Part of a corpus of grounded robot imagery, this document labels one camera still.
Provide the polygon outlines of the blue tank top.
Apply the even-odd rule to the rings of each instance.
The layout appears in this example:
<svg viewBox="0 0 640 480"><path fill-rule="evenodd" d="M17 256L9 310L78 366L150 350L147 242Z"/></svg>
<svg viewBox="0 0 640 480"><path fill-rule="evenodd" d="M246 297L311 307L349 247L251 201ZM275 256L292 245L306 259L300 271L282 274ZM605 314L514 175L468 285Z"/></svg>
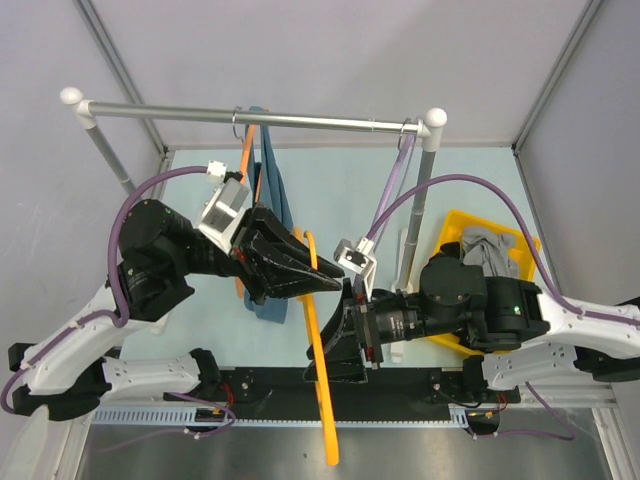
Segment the blue tank top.
<svg viewBox="0 0 640 480"><path fill-rule="evenodd" d="M267 126L256 128L253 154L249 163L249 180L255 182L259 173L262 174L262 188L257 202L270 208L284 226L291 230L293 218ZM268 299L264 305L258 305L253 301L246 303L243 297L243 302L245 308L253 312L258 319L277 324L285 322L287 300Z"/></svg>

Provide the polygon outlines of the orange plastic hanger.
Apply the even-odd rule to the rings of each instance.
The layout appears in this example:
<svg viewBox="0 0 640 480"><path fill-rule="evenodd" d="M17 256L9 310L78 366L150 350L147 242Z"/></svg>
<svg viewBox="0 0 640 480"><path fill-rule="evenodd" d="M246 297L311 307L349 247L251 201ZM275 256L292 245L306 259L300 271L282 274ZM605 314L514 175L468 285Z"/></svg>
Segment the orange plastic hanger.
<svg viewBox="0 0 640 480"><path fill-rule="evenodd" d="M298 300L303 307L307 337L317 377L314 386L323 432L326 464L335 467L340 462L340 447L316 305L312 294L301 295Z"/></svg>

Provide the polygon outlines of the orange hanger with metal hook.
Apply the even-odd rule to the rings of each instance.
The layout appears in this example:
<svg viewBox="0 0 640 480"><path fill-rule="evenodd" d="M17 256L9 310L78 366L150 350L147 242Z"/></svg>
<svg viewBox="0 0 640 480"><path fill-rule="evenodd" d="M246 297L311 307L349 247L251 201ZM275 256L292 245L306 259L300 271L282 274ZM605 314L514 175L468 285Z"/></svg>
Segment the orange hanger with metal hook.
<svg viewBox="0 0 640 480"><path fill-rule="evenodd" d="M257 180L252 182L249 180L249 163L252 158L253 148L254 148L254 136L256 133L257 125L249 124L246 127L245 137L243 139L243 150L240 162L240 172L243 177L241 179L242 183L248 183L249 187L253 191L254 198L253 200L257 202L260 199L261 188L262 188L262 174L259 173L257 176Z"/></svg>

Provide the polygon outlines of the grey tank top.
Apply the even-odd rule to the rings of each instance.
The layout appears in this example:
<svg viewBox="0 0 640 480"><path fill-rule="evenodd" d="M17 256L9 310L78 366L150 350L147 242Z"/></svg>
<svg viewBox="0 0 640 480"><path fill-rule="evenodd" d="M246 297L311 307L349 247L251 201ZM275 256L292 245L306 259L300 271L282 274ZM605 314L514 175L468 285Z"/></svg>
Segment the grey tank top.
<svg viewBox="0 0 640 480"><path fill-rule="evenodd" d="M463 264L480 266L486 277L519 277L519 265L509 256L509 251L516 246L513 234L467 227L461 237L461 246Z"/></svg>

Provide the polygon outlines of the purple plastic hanger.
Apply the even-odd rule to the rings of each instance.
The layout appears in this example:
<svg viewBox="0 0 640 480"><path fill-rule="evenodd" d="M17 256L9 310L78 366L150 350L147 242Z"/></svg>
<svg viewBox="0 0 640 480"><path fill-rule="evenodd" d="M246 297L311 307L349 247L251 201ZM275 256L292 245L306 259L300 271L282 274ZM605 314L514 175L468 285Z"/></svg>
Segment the purple plastic hanger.
<svg viewBox="0 0 640 480"><path fill-rule="evenodd" d="M399 183L399 187L396 190L396 196L400 195L413 157L415 143L416 135L405 133L402 128L397 145L397 156L392 165L389 177L386 180L372 223L375 223L381 217L390 204L390 197L397 183Z"/></svg>

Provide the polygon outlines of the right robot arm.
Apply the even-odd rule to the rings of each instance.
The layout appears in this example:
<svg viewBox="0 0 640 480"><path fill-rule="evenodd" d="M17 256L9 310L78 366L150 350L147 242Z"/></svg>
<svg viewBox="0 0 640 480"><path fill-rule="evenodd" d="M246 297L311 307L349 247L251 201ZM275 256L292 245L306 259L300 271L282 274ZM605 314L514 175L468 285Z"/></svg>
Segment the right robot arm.
<svg viewBox="0 0 640 480"><path fill-rule="evenodd" d="M307 352L308 381L322 360L332 383L365 383L387 344L453 334L472 355L447 380L428 380L436 402L480 404L519 385L564 373L596 382L639 378L639 309L571 303L535 283L486 276L481 267L440 252L423 267L419 289L376 289L360 299L344 281L336 310Z"/></svg>

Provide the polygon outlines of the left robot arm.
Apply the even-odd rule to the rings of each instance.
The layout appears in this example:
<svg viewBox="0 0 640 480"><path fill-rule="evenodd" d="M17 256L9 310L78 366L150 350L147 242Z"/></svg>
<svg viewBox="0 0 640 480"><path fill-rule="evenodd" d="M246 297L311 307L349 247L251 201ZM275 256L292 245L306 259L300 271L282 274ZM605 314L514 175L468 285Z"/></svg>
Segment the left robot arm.
<svg viewBox="0 0 640 480"><path fill-rule="evenodd" d="M46 407L65 421L117 398L214 397L222 377L206 349L138 363L110 354L191 297L194 274L237 279L257 304L338 291L343 277L264 206L215 207L192 223L160 201L138 202L116 219L107 279L86 307L47 340L9 348L2 409L28 416Z"/></svg>

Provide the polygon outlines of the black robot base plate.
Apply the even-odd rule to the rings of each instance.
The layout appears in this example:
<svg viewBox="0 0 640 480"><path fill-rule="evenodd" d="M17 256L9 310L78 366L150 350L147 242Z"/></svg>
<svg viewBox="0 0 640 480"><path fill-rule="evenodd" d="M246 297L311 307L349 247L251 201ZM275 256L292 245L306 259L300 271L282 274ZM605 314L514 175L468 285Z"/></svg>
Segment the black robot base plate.
<svg viewBox="0 0 640 480"><path fill-rule="evenodd" d="M334 418L344 420L417 420L430 418L450 404L479 407L505 394L464 387L462 373L440 368L382 368L367 372L364 384L330 385ZM236 367L221 372L221 385L202 397L233 398L231 410L260 418L319 417L315 387L301 368Z"/></svg>

